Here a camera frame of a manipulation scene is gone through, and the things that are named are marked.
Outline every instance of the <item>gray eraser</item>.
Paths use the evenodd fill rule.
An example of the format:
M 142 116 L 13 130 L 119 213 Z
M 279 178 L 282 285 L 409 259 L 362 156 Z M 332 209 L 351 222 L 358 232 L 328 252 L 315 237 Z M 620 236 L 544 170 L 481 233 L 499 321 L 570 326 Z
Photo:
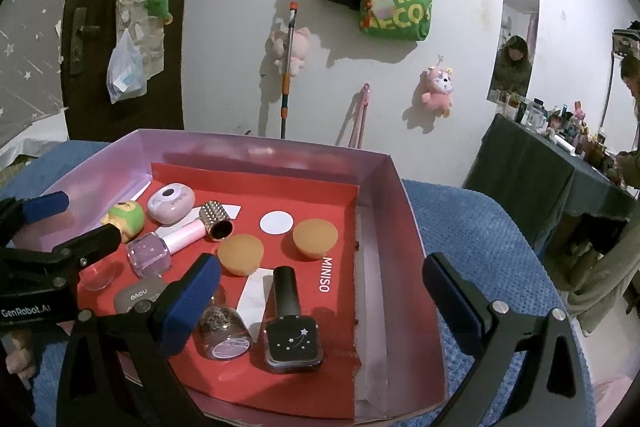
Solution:
M 155 302 L 164 291 L 167 284 L 159 275 L 145 277 L 131 286 L 120 290 L 113 298 L 116 313 L 127 313 L 136 302 L 148 300 Z

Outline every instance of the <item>dark brown door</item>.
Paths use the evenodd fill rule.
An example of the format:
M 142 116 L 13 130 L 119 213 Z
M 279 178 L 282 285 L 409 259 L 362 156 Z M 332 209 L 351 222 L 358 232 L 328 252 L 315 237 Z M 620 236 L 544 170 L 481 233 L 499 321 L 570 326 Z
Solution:
M 114 141 L 139 128 L 183 129 L 180 52 L 184 0 L 172 0 L 174 21 L 164 27 L 164 71 L 151 77 L 147 93 L 111 104 L 106 75 L 116 44 L 116 0 L 66 0 L 62 21 L 62 93 L 69 138 Z M 86 25 L 99 33 L 83 41 L 84 72 L 70 76 L 70 46 L 74 10 L 87 8 Z

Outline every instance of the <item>star-patterned curtain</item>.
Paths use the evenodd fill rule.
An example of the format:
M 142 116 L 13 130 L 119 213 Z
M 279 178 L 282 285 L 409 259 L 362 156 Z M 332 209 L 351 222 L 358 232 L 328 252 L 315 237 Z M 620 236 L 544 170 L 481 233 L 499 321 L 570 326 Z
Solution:
M 63 108 L 60 32 L 65 0 L 0 5 L 0 147 Z

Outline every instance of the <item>mop handle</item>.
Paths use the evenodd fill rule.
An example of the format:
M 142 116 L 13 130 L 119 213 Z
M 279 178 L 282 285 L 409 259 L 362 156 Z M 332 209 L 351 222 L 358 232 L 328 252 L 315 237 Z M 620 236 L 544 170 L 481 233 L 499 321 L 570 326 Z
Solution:
M 291 52 L 293 48 L 293 33 L 296 28 L 296 14 L 298 13 L 298 3 L 289 4 L 289 35 L 287 36 L 287 61 L 284 63 L 282 70 L 282 107 L 280 108 L 280 118 L 282 124 L 280 127 L 280 138 L 284 138 L 286 134 L 286 118 L 289 113 L 289 87 L 291 83 L 291 75 L 289 73 L 291 67 Z
M 360 90 L 362 97 L 360 97 L 360 103 L 358 104 L 358 112 L 356 119 L 353 122 L 353 131 L 351 131 L 351 138 L 349 139 L 349 147 L 360 149 L 362 147 L 362 137 L 364 136 L 364 124 L 367 120 L 367 109 L 369 107 L 369 94 L 371 92 L 369 84 L 362 86 Z

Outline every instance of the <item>black nail polish cap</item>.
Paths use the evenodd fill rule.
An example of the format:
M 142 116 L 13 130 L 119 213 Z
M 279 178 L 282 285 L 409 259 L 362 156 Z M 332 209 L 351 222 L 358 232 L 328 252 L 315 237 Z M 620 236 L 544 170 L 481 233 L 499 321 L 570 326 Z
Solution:
M 273 270 L 273 296 L 276 317 L 301 314 L 296 272 L 292 267 L 278 266 Z

